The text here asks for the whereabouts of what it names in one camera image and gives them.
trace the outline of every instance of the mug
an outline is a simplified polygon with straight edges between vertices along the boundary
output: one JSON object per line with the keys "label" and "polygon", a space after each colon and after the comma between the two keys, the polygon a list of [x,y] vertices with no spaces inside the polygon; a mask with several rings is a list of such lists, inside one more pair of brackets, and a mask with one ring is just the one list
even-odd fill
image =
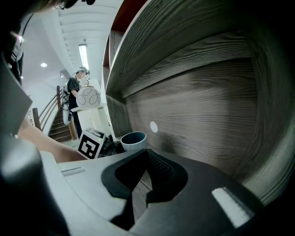
{"label": "mug", "polygon": [[132,132],[121,138],[121,144],[126,152],[147,148],[147,134],[144,132]]}

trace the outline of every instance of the wood grain panel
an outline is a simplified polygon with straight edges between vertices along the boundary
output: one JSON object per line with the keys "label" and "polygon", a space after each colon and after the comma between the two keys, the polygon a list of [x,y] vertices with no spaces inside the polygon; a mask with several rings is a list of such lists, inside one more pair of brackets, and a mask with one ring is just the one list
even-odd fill
{"label": "wood grain panel", "polygon": [[112,30],[125,32],[147,0],[124,0],[112,24]]}
{"label": "wood grain panel", "polygon": [[268,27],[253,16],[245,21],[257,81],[257,120],[233,177],[267,204],[282,193],[295,165],[295,76]]}
{"label": "wood grain panel", "polygon": [[131,127],[123,99],[118,94],[108,94],[106,102],[115,136],[120,137],[130,133]]}
{"label": "wood grain panel", "polygon": [[152,189],[153,187],[151,177],[148,171],[145,171],[132,192],[132,206],[135,221],[137,221],[147,209],[146,198],[148,192],[150,192]]}
{"label": "wood grain panel", "polygon": [[102,67],[102,75],[103,75],[103,82],[104,85],[106,86],[107,83],[107,79],[110,75],[110,69],[109,68],[105,68],[104,66]]}
{"label": "wood grain panel", "polygon": [[109,47],[110,47],[110,36],[107,38],[105,53],[104,53],[103,62],[102,62],[102,66],[106,68],[110,68]]}
{"label": "wood grain panel", "polygon": [[250,57],[247,43],[240,31],[215,35],[192,43],[160,61],[124,89],[122,97],[126,98],[153,83],[196,67]]}
{"label": "wood grain panel", "polygon": [[109,58],[110,58],[110,67],[112,67],[112,62],[116,55],[116,51],[119,47],[119,44],[123,38],[124,33],[119,31],[111,30],[110,32],[110,43],[109,43]]}
{"label": "wood grain panel", "polygon": [[[125,99],[132,131],[153,148],[209,163],[228,175],[239,166],[256,118],[250,59],[207,65]],[[158,125],[153,133],[150,122]]]}
{"label": "wood grain panel", "polygon": [[106,92],[120,92],[153,65],[203,38],[238,29],[230,0],[149,0],[114,59]]}

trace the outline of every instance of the white cube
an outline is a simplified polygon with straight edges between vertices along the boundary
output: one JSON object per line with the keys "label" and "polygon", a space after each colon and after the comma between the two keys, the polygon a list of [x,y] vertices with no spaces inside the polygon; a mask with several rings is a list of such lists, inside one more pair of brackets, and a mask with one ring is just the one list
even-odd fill
{"label": "white cube", "polygon": [[88,128],[83,130],[77,152],[87,159],[96,159],[100,153],[106,135],[95,129]]}

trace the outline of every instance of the black cable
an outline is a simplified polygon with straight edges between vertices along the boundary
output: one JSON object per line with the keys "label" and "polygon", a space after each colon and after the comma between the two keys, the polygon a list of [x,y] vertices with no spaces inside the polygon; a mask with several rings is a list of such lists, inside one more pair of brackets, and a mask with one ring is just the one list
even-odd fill
{"label": "black cable", "polygon": [[25,33],[26,28],[27,28],[27,26],[28,26],[28,23],[30,22],[30,20],[31,20],[31,18],[32,18],[33,15],[34,15],[34,14],[32,14],[32,15],[29,17],[29,19],[27,20],[27,23],[26,23],[26,25],[24,26],[23,33],[22,33],[22,35],[21,35],[22,37],[24,36],[24,33]]}

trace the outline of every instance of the white circular sign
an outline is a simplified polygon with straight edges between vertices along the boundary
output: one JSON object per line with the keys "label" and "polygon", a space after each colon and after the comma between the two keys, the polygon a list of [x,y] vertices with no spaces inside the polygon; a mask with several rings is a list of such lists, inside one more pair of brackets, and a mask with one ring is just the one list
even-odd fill
{"label": "white circular sign", "polygon": [[150,125],[151,125],[152,132],[157,133],[158,132],[157,124],[154,121],[152,121]]}

